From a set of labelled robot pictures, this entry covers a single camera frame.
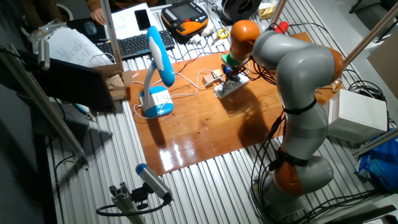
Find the blue desk lamp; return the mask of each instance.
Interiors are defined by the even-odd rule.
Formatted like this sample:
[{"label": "blue desk lamp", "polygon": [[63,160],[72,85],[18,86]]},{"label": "blue desk lamp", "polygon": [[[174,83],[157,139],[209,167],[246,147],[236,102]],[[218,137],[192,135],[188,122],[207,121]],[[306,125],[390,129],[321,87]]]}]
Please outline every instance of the blue desk lamp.
[{"label": "blue desk lamp", "polygon": [[164,86],[150,88],[150,80],[156,68],[165,86],[170,87],[175,81],[175,74],[162,38],[155,26],[151,26],[147,31],[147,42],[152,53],[153,60],[147,71],[144,82],[144,91],[139,95],[145,115],[148,118],[156,118],[167,115],[173,111],[174,105],[170,98],[170,93]]}]

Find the hand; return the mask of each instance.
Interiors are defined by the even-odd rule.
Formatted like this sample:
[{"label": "hand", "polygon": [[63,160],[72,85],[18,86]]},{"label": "hand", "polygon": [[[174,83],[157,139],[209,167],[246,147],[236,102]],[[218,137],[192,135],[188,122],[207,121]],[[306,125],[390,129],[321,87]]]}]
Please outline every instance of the hand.
[{"label": "hand", "polygon": [[102,11],[102,8],[95,9],[91,13],[91,18],[98,24],[100,25],[105,25],[105,17],[104,17],[104,12]]}]

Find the wooden board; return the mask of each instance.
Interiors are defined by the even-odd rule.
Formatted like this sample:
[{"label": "wooden board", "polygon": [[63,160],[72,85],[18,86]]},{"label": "wooden board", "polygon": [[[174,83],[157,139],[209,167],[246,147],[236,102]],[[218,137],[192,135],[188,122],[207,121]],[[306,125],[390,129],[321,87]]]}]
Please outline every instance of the wooden board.
[{"label": "wooden board", "polygon": [[[185,63],[174,63],[174,70],[179,71]],[[196,83],[201,69],[216,70],[221,68],[221,63],[221,54],[200,57],[187,65],[182,74]],[[146,71],[133,72],[138,74],[134,81],[143,82]],[[203,76],[209,73],[200,75],[199,86]],[[157,80],[160,77],[155,72],[152,83]],[[133,83],[128,88],[131,111],[134,111],[144,85]],[[194,93],[195,87],[176,75],[169,92],[170,95]],[[331,90],[316,93],[322,104],[332,96]],[[157,175],[265,141],[273,122],[282,112],[276,86],[263,79],[249,82],[222,100],[214,96],[212,88],[202,88],[194,96],[176,96],[172,101],[174,110],[167,116],[146,120],[133,114],[147,165]],[[144,116],[141,108],[136,109]]]}]

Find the black tape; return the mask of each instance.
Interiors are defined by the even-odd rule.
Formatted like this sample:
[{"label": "black tape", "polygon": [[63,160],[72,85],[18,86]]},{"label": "black tape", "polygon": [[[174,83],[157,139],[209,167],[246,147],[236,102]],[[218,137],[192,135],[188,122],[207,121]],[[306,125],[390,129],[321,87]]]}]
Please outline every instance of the black tape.
[{"label": "black tape", "polygon": [[278,149],[276,156],[276,160],[269,164],[270,171],[280,168],[284,162],[288,162],[292,166],[306,166],[308,164],[308,160],[293,157],[282,151],[280,148]]},{"label": "black tape", "polygon": [[301,109],[296,108],[296,109],[292,109],[292,110],[289,110],[289,109],[284,108],[284,111],[285,111],[285,113],[288,113],[288,114],[300,115],[300,114],[306,112],[307,110],[311,109],[313,106],[315,106],[316,103],[317,103],[317,99],[314,98],[314,100],[312,101],[312,103],[311,103],[310,105],[304,107],[304,108],[301,108]]}]

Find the slotted aluminum table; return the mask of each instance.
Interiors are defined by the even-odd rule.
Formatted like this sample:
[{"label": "slotted aluminum table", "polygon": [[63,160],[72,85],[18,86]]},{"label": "slotted aluminum table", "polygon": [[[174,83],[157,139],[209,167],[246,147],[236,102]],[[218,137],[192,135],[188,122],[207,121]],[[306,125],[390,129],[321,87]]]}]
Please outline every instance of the slotted aluminum table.
[{"label": "slotted aluminum table", "polygon": [[[200,3],[200,5],[206,9],[210,21],[214,23],[215,27],[220,28],[221,25],[216,20],[215,13],[210,12],[210,8],[203,3]],[[159,7],[154,8],[153,13],[158,23],[162,25],[160,9]],[[308,0],[288,1],[280,19],[289,24],[314,22],[326,27]],[[289,28],[287,34],[299,32],[307,32],[316,44],[341,51],[325,31],[314,26],[294,26]],[[215,35],[213,34],[209,38],[209,43],[213,41]],[[193,48],[193,45],[177,44],[173,50],[168,51],[168,54],[174,58],[180,58],[186,51]],[[207,45],[203,50],[190,51],[181,60],[195,58],[202,52],[211,54],[228,49],[228,42],[213,47]],[[123,62],[125,70],[145,69],[148,66],[149,59],[147,57]],[[344,88],[348,88],[350,83],[358,80],[358,77],[353,73],[344,72],[342,80]],[[130,106],[128,101],[116,103],[116,106],[122,113],[101,114],[90,121],[87,135],[83,141],[83,148],[86,150],[90,168],[84,170],[79,166],[79,162],[70,159],[69,161],[72,162],[66,162],[57,169],[65,223],[129,223],[128,219],[124,217],[101,217],[95,212],[98,207],[112,204],[111,194],[108,190],[110,185],[118,186],[120,182],[124,181],[130,190],[142,186],[142,180],[135,173],[135,168],[138,164],[145,163],[146,160]],[[256,156],[254,147],[259,148],[259,145],[240,149],[162,175],[161,179],[171,188],[175,201],[171,203],[171,206],[164,207],[158,212],[144,215],[146,222],[259,223],[260,221],[255,215],[248,197],[250,173]],[[279,143],[275,139],[272,140],[272,147],[279,147]],[[335,178],[321,190],[303,196],[307,211],[329,198],[373,189],[371,184],[363,183],[355,176],[354,165],[356,161],[349,150],[350,146],[346,142],[327,138],[317,151],[317,155],[321,155],[331,162],[335,171]],[[47,152],[49,163],[52,164],[50,149],[47,149]],[[54,141],[54,152],[55,163],[72,154],[71,150],[67,149],[62,144],[62,140],[59,139]],[[274,158],[274,155],[269,150],[266,164],[272,158]],[[50,170],[57,218],[58,222],[62,223],[61,206],[55,190],[52,167]],[[155,195],[150,196],[150,208],[157,207],[160,203],[161,201]],[[325,223],[354,209],[345,208],[344,210],[337,209],[328,212],[317,222]]]}]

